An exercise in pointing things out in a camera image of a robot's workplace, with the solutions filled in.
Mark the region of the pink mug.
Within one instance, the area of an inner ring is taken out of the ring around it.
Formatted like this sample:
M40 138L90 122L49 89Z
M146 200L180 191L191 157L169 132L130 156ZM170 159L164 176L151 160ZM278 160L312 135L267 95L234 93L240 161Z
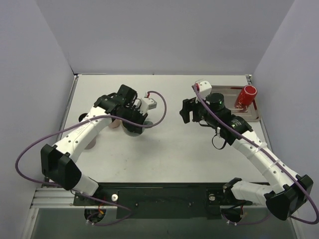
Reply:
M108 127L111 128L111 129L115 129L115 128L118 128L121 124L121 121L116 119L114 120L113 122L111 122Z

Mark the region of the teal mug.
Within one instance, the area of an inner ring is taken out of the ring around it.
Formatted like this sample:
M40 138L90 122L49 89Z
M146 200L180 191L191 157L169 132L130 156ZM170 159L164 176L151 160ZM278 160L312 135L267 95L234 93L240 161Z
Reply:
M136 137L141 135L145 131L145 127L137 127L128 123L122 124L123 131L126 135Z

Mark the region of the lilac mug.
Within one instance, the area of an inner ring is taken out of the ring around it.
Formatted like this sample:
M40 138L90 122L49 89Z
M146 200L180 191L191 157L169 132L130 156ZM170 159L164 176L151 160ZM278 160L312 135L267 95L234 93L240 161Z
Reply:
M90 143L85 147L86 150L92 149L96 144L96 138L93 138Z

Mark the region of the red mug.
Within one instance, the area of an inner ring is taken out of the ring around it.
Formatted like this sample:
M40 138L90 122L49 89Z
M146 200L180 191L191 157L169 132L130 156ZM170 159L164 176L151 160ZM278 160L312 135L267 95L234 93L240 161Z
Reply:
M235 108L245 111L254 101L254 98L257 95L257 89L252 85L246 85L242 88L239 93L236 102Z

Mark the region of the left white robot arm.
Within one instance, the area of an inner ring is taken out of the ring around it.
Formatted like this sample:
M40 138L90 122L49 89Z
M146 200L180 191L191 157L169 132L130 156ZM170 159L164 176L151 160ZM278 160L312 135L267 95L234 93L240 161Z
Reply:
M63 187L85 194L91 205L102 201L103 193L96 181L83 174L76 162L88 144L113 122L111 116L129 120L125 127L129 132L141 134L140 127L148 116L148 110L156 108L155 100L148 94L137 100L137 92L121 85L116 93L102 95L82 119L82 125L69 132L53 146L45 145L40 152L42 174Z

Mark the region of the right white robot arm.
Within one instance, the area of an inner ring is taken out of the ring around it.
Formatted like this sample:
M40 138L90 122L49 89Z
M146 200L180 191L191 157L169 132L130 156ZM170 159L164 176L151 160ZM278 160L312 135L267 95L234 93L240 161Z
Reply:
M225 202L260 204L283 221L293 218L293 213L306 202L319 212L310 197L314 184L311 177L301 176L283 163L242 117L225 107L222 94L211 93L205 99L200 96L185 99L179 114L184 123L205 121L206 127L214 129L215 135L224 139L225 144L242 153L266 179L266 185L232 179L223 186Z

